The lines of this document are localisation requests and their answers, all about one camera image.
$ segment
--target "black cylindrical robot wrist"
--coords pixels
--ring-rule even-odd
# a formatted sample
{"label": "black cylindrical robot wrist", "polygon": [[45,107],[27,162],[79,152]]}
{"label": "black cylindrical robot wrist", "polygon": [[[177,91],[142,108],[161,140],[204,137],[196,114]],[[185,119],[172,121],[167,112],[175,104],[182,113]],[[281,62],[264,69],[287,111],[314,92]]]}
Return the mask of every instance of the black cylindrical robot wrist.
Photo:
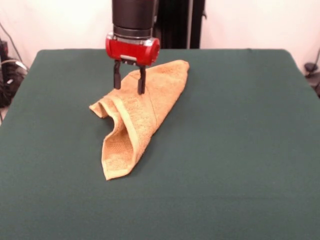
{"label": "black cylindrical robot wrist", "polygon": [[156,0],[112,0],[114,35],[128,39],[152,36]]}

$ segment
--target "towel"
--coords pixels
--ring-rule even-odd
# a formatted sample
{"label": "towel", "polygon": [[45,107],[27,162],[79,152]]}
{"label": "towel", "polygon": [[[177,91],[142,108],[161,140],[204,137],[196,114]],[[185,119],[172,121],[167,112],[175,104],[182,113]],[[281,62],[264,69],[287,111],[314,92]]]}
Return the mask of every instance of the towel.
{"label": "towel", "polygon": [[137,92],[140,71],[130,72],[121,82],[89,108],[100,118],[111,117],[113,131],[102,144],[102,168],[106,180],[128,175],[146,150],[183,92],[189,63],[175,60],[146,69],[145,93]]}

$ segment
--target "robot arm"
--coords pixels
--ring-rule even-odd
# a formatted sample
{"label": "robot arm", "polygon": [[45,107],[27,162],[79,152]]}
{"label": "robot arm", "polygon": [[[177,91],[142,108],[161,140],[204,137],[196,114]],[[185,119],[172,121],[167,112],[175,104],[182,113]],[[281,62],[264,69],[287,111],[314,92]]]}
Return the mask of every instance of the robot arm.
{"label": "robot arm", "polygon": [[114,59],[115,89],[121,88],[121,63],[140,68],[138,93],[145,93],[146,66],[157,60],[160,41],[152,37],[158,0],[112,0],[113,32],[106,38],[106,52]]}

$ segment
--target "white wall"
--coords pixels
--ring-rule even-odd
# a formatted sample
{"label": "white wall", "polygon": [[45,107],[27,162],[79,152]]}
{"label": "white wall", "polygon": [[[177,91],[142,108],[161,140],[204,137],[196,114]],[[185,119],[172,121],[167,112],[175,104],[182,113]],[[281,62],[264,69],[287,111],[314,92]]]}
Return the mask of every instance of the white wall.
{"label": "white wall", "polygon": [[[206,0],[201,47],[287,49],[303,69],[320,47],[319,11],[320,0]],[[0,0],[0,21],[30,65],[41,49],[104,48],[111,0]]]}
{"label": "white wall", "polygon": [[320,48],[320,0],[206,0],[201,48],[286,49],[303,70]]}
{"label": "white wall", "polygon": [[[111,0],[0,0],[0,21],[30,66],[42,49],[104,48],[111,6]],[[0,36],[8,39],[1,29]]]}

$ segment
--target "green table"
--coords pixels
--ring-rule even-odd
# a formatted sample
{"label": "green table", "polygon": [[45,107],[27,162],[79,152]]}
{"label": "green table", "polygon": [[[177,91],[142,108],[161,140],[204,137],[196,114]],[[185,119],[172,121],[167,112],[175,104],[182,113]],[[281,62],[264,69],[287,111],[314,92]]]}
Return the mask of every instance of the green table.
{"label": "green table", "polygon": [[[0,127],[0,239],[318,240],[320,102],[284,50],[162,50],[187,86],[129,176],[101,166],[103,50],[39,52]],[[122,76],[135,68],[122,65]]]}

